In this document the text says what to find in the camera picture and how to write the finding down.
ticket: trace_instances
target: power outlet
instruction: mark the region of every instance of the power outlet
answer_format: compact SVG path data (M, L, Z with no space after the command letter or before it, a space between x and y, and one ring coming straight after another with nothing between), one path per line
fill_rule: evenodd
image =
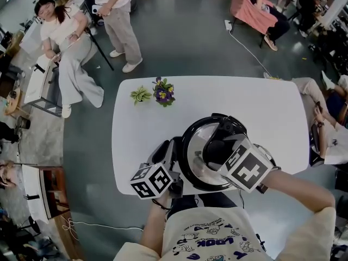
M232 30L232 25L231 25L231 22L229 20L225 20L225 27L226 27L227 31Z

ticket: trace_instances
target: black and white marker cube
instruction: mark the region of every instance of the black and white marker cube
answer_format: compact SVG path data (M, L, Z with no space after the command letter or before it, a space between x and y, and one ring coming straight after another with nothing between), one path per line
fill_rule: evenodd
M273 168L266 155L245 138L219 173L229 182L251 192Z
M140 199L159 198L172 182L162 163L140 168L129 181Z

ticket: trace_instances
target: pink armchair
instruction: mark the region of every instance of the pink armchair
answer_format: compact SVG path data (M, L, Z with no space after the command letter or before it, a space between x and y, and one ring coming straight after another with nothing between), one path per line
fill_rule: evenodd
M273 4L264 0L264 3L273 7ZM277 22L277 18L269 13L256 8L250 0L232 0L231 2L231 14L234 16L234 21L232 25L232 31L235 26L237 19L244 21L249 24L252 28L259 31L262 34L262 40L269 27L274 27Z

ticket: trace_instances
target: potted plant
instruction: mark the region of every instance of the potted plant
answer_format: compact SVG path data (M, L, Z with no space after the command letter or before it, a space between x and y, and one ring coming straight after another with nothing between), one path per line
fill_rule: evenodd
M134 100L134 105L138 102L147 101L151 98L151 93L144 86L140 86L136 91L130 93L130 97Z
M161 77L157 77L156 82L152 83L155 84L155 87L153 88L153 97L156 98L156 102L163 107L172 105L173 101L175 101L175 98L173 97L174 86L167 83L166 78L164 78L162 81Z

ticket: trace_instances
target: cartoon print t-shirt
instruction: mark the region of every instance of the cartoon print t-shirt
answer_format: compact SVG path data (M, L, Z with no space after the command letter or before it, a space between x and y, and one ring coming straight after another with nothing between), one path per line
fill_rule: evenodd
M335 209L325 208L314 214L288 238L276 260L330 259ZM162 257L153 250L125 243L116 261L270 261L260 246L248 215L240 207L198 207L173 214L167 221Z

